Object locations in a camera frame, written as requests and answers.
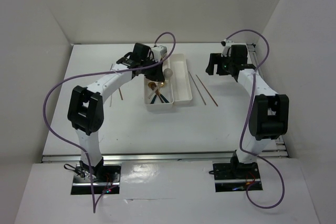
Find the silver metal chopstick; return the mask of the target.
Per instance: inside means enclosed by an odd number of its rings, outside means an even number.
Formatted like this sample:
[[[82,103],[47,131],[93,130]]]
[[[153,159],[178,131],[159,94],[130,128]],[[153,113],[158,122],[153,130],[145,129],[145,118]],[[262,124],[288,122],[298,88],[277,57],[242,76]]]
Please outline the silver metal chopstick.
[[[188,71],[188,75],[189,75],[189,77],[191,78],[192,82],[194,83],[194,85],[195,85],[195,87],[196,87],[196,90],[197,90],[197,92],[198,92],[200,98],[202,99],[203,104],[204,104],[204,105],[207,105],[207,103],[206,103],[204,97],[202,96],[202,94],[201,94],[201,92],[200,92],[200,89],[198,88],[198,86],[197,86],[197,84],[196,84],[196,82],[195,82],[195,80],[194,80],[192,74],[191,74],[189,71]]]

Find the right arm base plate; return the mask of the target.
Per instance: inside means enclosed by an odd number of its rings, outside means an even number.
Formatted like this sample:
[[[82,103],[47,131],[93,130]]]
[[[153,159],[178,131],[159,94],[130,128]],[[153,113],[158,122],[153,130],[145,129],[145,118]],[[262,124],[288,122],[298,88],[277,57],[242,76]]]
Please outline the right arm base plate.
[[[248,164],[242,170],[234,170],[229,163],[214,163],[208,172],[214,177],[215,191],[236,192],[249,190],[263,190],[257,163]]]

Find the gold spoon green handle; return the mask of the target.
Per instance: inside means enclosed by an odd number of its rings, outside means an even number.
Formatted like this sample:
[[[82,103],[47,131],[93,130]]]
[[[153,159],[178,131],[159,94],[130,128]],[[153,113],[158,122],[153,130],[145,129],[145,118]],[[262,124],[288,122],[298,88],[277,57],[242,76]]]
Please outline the gold spoon green handle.
[[[160,86],[158,84],[156,84],[155,82],[149,82],[148,86],[152,90],[152,93],[149,95],[149,98],[152,99],[150,104],[154,104],[157,98],[159,98],[160,101],[163,102],[162,98],[159,95],[159,87]]]
[[[158,96],[160,96],[160,98],[165,102],[165,103],[169,103],[169,100],[162,94],[162,92],[160,91],[163,87],[165,86],[165,82],[159,82],[157,84],[157,94]]]

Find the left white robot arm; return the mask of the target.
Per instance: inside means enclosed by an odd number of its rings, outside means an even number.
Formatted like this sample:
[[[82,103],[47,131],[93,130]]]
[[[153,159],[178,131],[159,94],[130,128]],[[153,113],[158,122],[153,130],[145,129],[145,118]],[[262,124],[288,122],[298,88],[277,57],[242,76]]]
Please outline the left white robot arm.
[[[98,134],[104,121],[104,103],[122,85],[140,74],[152,81],[164,81],[160,61],[166,56],[164,46],[136,43],[131,52],[116,61],[110,74],[86,87],[76,86],[72,90],[67,118],[76,130],[79,145],[85,149],[81,152],[80,166],[91,181],[99,181],[106,172]]]

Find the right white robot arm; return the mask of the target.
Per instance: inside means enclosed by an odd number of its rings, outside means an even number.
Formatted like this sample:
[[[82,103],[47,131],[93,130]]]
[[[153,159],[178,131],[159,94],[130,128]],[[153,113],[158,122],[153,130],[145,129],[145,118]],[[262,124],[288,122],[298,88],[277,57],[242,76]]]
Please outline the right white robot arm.
[[[252,179],[256,176],[256,159],[265,147],[288,129],[289,98],[278,94],[259,75],[252,63],[248,63],[245,44],[222,41],[221,53],[212,53],[206,73],[210,76],[231,76],[248,92],[251,103],[244,135],[233,153],[227,169],[215,168],[217,179]]]

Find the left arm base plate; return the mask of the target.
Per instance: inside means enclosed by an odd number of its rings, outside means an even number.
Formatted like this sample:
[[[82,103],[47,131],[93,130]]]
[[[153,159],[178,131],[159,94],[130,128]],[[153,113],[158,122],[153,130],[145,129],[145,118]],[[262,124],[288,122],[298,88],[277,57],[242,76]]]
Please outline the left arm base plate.
[[[90,174],[79,165],[65,164],[64,168],[74,173],[71,187],[71,195],[90,195]],[[94,194],[105,193],[107,195],[120,192],[121,165],[104,166],[100,175],[93,175]]]

